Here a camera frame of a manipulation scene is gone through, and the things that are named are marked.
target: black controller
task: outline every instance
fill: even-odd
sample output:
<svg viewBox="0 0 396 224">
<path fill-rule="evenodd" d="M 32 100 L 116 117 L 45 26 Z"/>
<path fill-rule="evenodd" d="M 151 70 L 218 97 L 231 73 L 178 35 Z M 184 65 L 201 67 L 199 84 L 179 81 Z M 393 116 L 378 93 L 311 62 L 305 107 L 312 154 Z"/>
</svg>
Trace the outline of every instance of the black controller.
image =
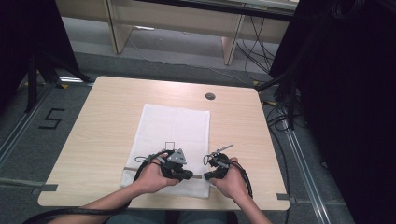
<svg viewBox="0 0 396 224">
<path fill-rule="evenodd" d="M 225 154 L 218 153 L 216 156 L 211 158 L 208 163 L 211 167 L 216 167 L 215 171 L 204 173 L 206 180 L 210 178 L 222 179 L 227 175 L 228 169 L 230 168 L 231 161 Z"/>
<path fill-rule="evenodd" d="M 149 155 L 148 158 L 143 161 L 137 170 L 136 175 L 134 176 L 134 181 L 136 181 L 143 169 L 154 159 L 160 161 L 161 164 L 157 165 L 161 167 L 161 172 L 166 178 L 178 179 L 179 181 L 182 181 L 183 179 L 190 179 L 193 176 L 192 171 L 183 169 L 183 165 L 187 164 L 187 162 L 181 148 L 178 150 L 165 149 L 157 154 Z"/>
<path fill-rule="evenodd" d="M 216 170 L 204 173 L 204 177 L 206 180 L 209 180 L 210 178 L 222 179 L 224 178 L 224 176 L 227 175 L 228 169 L 232 165 L 240 171 L 241 176 L 245 180 L 245 183 L 247 185 L 247 193 L 248 195 L 250 195 L 251 198 L 253 198 L 253 192 L 251 189 L 250 181 L 248 179 L 248 174 L 246 170 L 242 168 L 241 164 L 239 164 L 236 161 L 231 161 L 227 157 L 227 155 L 221 153 L 222 150 L 225 150 L 232 146 L 233 144 L 218 149 L 215 152 L 212 152 L 211 154 L 204 156 L 204 165 L 207 165 L 209 163 L 211 167 L 216 167 Z"/>
<path fill-rule="evenodd" d="M 183 169 L 183 165 L 187 164 L 183 150 L 169 150 L 166 157 L 157 157 L 157 159 L 162 164 L 161 172 L 164 177 L 178 179 L 179 181 L 192 178 L 192 171 Z"/>
</svg>

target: wooden table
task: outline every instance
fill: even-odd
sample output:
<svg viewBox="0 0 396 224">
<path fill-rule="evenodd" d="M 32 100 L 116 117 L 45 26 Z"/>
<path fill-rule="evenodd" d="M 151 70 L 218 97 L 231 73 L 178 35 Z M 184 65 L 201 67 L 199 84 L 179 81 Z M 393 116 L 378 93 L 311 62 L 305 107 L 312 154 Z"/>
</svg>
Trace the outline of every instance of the wooden table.
<svg viewBox="0 0 396 224">
<path fill-rule="evenodd" d="M 216 95 L 207 100 L 208 93 Z M 211 112 L 209 151 L 226 150 L 247 170 L 254 200 L 261 210 L 286 210 L 285 194 L 258 94 L 253 89 L 180 82 L 99 77 L 82 107 L 47 184 L 43 206 L 80 206 L 120 188 L 121 173 L 134 142 L 144 104 L 184 107 Z M 132 208 L 237 210 L 217 189 L 209 199 L 146 194 Z"/>
</svg>

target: white paper towel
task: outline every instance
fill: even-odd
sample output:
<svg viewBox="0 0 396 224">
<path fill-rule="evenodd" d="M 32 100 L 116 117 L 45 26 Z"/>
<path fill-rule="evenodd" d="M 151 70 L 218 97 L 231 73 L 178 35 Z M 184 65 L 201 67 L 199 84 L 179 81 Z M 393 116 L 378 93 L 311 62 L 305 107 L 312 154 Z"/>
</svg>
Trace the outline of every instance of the white paper towel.
<svg viewBox="0 0 396 224">
<path fill-rule="evenodd" d="M 209 151 L 209 111 L 190 110 L 162 105 L 145 105 L 137 128 L 134 144 L 126 167 L 137 169 L 140 162 L 136 157 L 147 157 L 165 148 L 165 142 L 175 142 L 175 149 L 183 149 L 187 164 L 183 169 L 195 175 L 209 171 L 203 165 L 203 157 Z M 135 171 L 124 170 L 120 185 L 126 187 L 134 180 Z M 196 198 L 209 197 L 209 183 L 203 179 L 183 180 L 173 187 L 157 193 Z"/>
</svg>

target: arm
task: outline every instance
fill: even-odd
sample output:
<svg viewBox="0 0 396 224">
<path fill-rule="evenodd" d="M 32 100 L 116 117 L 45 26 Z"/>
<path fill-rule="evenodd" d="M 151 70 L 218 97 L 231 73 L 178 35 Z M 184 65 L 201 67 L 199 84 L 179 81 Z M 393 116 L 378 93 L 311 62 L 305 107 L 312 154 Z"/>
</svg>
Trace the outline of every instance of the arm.
<svg viewBox="0 0 396 224">
<path fill-rule="evenodd" d="M 238 159 L 231 158 L 231 161 L 238 161 Z M 250 223 L 271 224 L 271 221 L 248 195 L 245 181 L 238 169 L 231 165 L 223 179 L 211 178 L 210 183 L 216 186 L 224 196 L 233 199 L 245 213 Z"/>
<path fill-rule="evenodd" d="M 154 193 L 166 186 L 174 186 L 179 181 L 163 177 L 161 169 L 156 164 L 149 164 L 139 178 L 126 188 L 119 189 L 93 203 L 88 203 L 81 208 L 88 209 L 115 209 L 121 207 L 132 199 L 145 194 Z M 103 223 L 109 216 L 67 215 L 58 217 L 51 224 L 58 223 Z"/>
</svg>

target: person's right hand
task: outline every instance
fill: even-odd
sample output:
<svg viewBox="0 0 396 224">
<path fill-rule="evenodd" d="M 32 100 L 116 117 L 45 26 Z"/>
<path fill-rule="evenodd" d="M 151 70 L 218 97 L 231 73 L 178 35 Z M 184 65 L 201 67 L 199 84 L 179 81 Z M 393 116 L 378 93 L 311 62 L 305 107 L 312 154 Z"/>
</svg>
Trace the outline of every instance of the person's right hand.
<svg viewBox="0 0 396 224">
<path fill-rule="evenodd" d="M 231 161 L 238 162 L 238 159 L 231 158 Z M 233 165 L 230 165 L 227 175 L 224 176 L 224 178 L 211 178 L 209 181 L 216 186 L 224 196 L 234 201 L 237 201 L 241 197 L 248 196 L 245 180 L 242 178 L 241 172 Z"/>
</svg>

